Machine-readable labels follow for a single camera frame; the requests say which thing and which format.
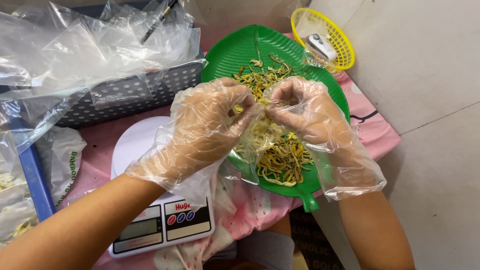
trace gray cloth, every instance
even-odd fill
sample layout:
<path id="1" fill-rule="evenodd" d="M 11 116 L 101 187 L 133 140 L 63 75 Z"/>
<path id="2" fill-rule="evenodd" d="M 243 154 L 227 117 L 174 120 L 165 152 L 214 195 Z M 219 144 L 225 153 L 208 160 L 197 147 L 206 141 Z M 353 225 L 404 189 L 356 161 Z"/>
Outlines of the gray cloth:
<path id="1" fill-rule="evenodd" d="M 209 260 L 242 258 L 257 262 L 269 270 L 293 269 L 293 240 L 279 233 L 253 231 L 215 253 Z"/>

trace scale button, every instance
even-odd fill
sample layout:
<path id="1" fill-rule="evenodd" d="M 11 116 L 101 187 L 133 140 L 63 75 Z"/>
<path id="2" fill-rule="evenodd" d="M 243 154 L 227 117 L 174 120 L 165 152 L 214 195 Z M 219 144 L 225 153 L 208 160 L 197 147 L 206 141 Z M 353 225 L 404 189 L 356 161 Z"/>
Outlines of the scale button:
<path id="1" fill-rule="evenodd" d="M 187 220 L 188 220 L 188 221 L 191 221 L 194 216 L 195 216 L 195 213 L 194 213 L 193 211 L 190 211 L 190 212 L 187 214 Z"/>
<path id="2" fill-rule="evenodd" d="M 168 218 L 167 224 L 168 224 L 168 225 L 174 224 L 176 219 L 177 219 L 177 216 L 171 215 L 171 216 Z"/>
<path id="3" fill-rule="evenodd" d="M 185 220 L 185 213 L 181 213 L 177 218 L 177 222 L 180 223 Z"/>

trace digital kitchen scale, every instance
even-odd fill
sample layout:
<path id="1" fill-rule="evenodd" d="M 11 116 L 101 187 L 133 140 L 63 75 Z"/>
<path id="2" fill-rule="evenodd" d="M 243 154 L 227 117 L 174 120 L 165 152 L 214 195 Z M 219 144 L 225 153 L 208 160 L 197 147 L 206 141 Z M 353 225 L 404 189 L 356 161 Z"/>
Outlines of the digital kitchen scale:
<path id="1" fill-rule="evenodd" d="M 127 129 L 113 150 L 110 178 L 125 172 L 155 142 L 158 127 L 170 118 L 156 116 L 135 123 Z M 170 245 L 204 238 L 213 234 L 215 222 L 208 192 L 206 205 L 193 212 L 184 198 L 166 192 L 136 217 L 110 245 L 114 258 L 131 256 Z"/>

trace white bag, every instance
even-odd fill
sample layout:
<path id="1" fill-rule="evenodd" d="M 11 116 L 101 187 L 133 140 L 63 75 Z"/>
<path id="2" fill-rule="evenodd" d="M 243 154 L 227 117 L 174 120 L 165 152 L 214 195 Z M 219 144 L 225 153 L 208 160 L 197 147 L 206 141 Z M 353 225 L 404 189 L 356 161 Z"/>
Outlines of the white bag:
<path id="1" fill-rule="evenodd" d="M 50 128 L 36 142 L 55 207 L 60 205 L 70 190 L 86 145 L 78 131 L 57 126 Z"/>

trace yellow plastic basket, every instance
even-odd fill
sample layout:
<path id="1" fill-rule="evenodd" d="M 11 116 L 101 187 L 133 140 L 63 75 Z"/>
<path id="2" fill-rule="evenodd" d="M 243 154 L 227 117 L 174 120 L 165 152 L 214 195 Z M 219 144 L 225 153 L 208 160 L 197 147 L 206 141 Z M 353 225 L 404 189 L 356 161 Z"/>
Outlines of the yellow plastic basket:
<path id="1" fill-rule="evenodd" d="M 332 47 L 336 50 L 338 54 L 336 60 L 334 61 L 337 71 L 349 69 L 350 67 L 352 67 L 353 63 L 355 62 L 355 53 L 353 52 L 353 47 L 350 44 L 347 36 L 342 32 L 342 30 L 340 30 L 338 26 L 336 26 L 332 21 L 330 21 L 330 19 L 315 10 L 308 8 L 299 8 L 293 12 L 291 23 L 293 37 L 295 38 L 295 41 L 298 44 L 302 45 L 302 47 L 305 47 L 305 43 L 303 43 L 303 41 L 298 36 L 296 28 L 300 21 L 300 18 L 302 16 L 305 16 L 304 14 L 306 13 L 308 21 L 311 24 L 326 24 L 328 35 L 330 36 L 329 40 L 331 41 Z"/>

